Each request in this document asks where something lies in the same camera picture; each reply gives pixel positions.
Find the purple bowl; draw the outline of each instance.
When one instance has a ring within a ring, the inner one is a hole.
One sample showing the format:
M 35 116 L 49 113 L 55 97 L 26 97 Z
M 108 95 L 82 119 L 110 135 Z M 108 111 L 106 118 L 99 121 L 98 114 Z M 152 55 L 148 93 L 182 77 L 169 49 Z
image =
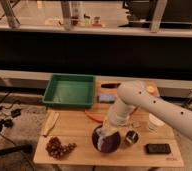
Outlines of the purple bowl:
M 102 127 L 102 125 L 99 125 L 93 131 L 92 142 L 93 142 L 94 147 L 102 153 L 112 153 L 112 152 L 116 151 L 119 148 L 120 143 L 121 143 L 121 136 L 120 136 L 119 132 L 116 132 L 111 136 L 105 137 L 103 139 L 103 144 L 101 145 L 100 148 L 98 148 L 99 135 L 96 130 L 101 127 Z

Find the black remote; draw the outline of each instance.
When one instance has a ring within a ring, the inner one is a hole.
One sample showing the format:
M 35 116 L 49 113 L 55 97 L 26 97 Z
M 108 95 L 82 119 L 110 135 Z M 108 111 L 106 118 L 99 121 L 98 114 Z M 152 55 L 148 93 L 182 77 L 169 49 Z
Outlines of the black remote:
M 169 144 L 146 144 L 147 154 L 170 154 L 171 149 Z

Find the orange object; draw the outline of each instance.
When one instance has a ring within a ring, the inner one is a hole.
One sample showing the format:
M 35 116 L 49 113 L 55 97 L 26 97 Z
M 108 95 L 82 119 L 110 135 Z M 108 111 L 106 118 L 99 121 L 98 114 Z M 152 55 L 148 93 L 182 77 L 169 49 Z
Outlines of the orange object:
M 87 115 L 87 117 L 89 117 L 90 119 L 92 119 L 98 123 L 103 123 L 103 121 L 104 121 L 104 116 L 101 116 L 101 115 L 98 115 L 95 113 L 90 113 L 86 110 L 84 111 L 84 113 Z

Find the floor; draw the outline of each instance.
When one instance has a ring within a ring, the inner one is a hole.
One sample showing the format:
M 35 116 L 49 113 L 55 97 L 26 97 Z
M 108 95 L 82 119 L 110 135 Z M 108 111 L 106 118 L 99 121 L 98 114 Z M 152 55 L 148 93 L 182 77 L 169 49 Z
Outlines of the floor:
M 41 26 L 47 25 L 51 21 L 51 25 L 58 26 L 57 21 L 63 22 L 61 5 L 58 1 L 20 1 L 13 11 L 19 19 L 21 25 Z M 86 14 L 91 17 L 99 16 L 101 23 L 108 28 L 117 28 L 120 25 L 127 24 L 127 14 L 122 8 L 121 1 L 112 2 L 83 2 L 82 15 Z M 3 9 L 0 5 L 0 17 Z M 6 24 L 4 17 L 0 20 L 0 24 Z
M 0 93 L 0 99 L 6 93 Z M 20 99 L 21 104 L 15 104 L 11 109 L 4 109 L 3 112 L 9 112 L 16 108 L 21 108 L 21 115 L 13 119 L 14 126 L 12 128 L 3 128 L 2 135 L 13 140 L 17 145 L 30 143 L 33 145 L 34 151 L 39 138 L 42 123 L 45 119 L 46 107 L 41 104 L 41 95 L 31 94 L 16 94 L 11 93 L 1 106 L 9 107 L 10 103 Z M 185 163 L 184 168 L 159 168 L 159 171 L 192 171 L 192 142 L 175 131 L 181 154 Z M 0 136 L 0 149 L 12 147 L 9 143 Z M 52 165 L 36 165 L 32 162 L 34 152 L 31 155 L 25 155 L 29 162 L 37 171 L 55 171 Z M 59 166 L 63 171 L 91 171 L 92 166 Z M 96 171 L 147 171 L 146 167 L 101 167 L 95 168 Z M 0 157 L 0 171 L 32 171 L 33 169 L 28 164 L 27 160 L 20 153 L 8 154 Z

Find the table leg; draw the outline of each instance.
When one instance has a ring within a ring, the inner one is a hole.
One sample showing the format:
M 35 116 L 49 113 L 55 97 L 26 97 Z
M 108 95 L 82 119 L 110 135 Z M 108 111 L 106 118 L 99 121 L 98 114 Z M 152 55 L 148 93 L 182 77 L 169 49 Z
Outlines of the table leg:
M 62 171 L 61 168 L 57 164 L 52 164 L 54 171 Z
M 160 167 L 151 167 L 148 171 L 157 171 Z
M 92 171 L 95 171 L 96 166 L 93 166 Z

